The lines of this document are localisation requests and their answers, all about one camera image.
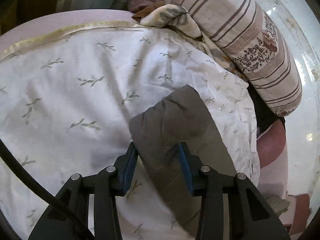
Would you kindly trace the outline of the olive quilted hooded jacket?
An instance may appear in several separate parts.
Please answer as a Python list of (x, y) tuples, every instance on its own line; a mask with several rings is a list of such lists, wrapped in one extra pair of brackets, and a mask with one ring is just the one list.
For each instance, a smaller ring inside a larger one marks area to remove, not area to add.
[(130, 120), (129, 130), (149, 178), (180, 226), (196, 236), (201, 199), (188, 191), (178, 144), (220, 174), (236, 169), (214, 120), (198, 92), (185, 85)]

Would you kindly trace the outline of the pink bolster cushion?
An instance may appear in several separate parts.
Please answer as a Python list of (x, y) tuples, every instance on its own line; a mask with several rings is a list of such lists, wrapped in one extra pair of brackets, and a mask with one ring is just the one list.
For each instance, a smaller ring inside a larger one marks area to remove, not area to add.
[(258, 190), (285, 199), (289, 166), (285, 127), (279, 119), (259, 136), (257, 150), (260, 160)]

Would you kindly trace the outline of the black garment behind bolster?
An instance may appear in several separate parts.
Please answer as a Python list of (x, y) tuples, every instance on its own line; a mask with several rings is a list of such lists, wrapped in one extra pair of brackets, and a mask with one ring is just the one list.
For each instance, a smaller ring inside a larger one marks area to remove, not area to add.
[(257, 127), (259, 128), (260, 134), (267, 131), (267, 129), (276, 121), (280, 120), (284, 129), (285, 128), (285, 119), (283, 117), (276, 116), (264, 100), (260, 97), (255, 88), (248, 83), (248, 93), (251, 97), (254, 105), (255, 116), (257, 119)]

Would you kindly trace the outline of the white leaf print bedsheet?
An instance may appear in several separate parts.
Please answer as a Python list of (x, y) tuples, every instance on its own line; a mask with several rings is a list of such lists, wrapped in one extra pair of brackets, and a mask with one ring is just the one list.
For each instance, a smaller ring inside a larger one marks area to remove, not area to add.
[(63, 28), (1, 54), (1, 140), (56, 194), (74, 173), (125, 153), (129, 122), (190, 85), (211, 114), (232, 167), (257, 185), (257, 122), (248, 84), (208, 38), (127, 22)]

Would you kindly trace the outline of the striped floral cushion left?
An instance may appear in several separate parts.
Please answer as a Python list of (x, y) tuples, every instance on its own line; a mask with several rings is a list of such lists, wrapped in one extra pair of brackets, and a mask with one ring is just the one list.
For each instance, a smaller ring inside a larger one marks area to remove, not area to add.
[(275, 115), (287, 116), (298, 107), (302, 84), (291, 50), (255, 0), (152, 1), (185, 7)]

